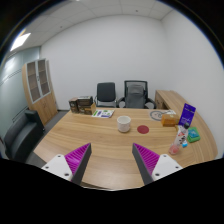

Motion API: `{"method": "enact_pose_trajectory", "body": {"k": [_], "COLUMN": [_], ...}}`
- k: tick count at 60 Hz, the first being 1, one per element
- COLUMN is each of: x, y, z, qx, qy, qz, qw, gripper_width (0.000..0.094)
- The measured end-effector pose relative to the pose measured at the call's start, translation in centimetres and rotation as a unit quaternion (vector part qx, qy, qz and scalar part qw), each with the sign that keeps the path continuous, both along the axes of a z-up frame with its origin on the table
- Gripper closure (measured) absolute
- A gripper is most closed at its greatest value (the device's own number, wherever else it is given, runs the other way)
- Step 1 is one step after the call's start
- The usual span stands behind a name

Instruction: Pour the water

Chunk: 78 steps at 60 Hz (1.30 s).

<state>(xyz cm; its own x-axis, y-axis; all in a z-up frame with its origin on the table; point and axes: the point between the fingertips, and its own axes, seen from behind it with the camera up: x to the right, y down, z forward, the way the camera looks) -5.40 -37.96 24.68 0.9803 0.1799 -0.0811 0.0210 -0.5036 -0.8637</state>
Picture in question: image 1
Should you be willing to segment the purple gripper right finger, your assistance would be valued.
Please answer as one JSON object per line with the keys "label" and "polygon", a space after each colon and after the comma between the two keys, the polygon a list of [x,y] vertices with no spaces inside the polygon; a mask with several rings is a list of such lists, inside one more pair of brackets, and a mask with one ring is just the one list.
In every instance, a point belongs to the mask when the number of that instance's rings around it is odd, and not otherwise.
{"label": "purple gripper right finger", "polygon": [[132,153],[145,185],[182,169],[168,154],[158,155],[137,143],[133,144]]}

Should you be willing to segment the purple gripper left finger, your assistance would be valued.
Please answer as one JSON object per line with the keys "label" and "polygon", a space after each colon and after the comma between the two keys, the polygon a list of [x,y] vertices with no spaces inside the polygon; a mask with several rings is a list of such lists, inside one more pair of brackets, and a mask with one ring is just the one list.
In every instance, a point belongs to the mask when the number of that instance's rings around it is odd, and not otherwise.
{"label": "purple gripper left finger", "polygon": [[42,169],[79,185],[91,153],[91,144],[87,143],[66,155],[57,154]]}

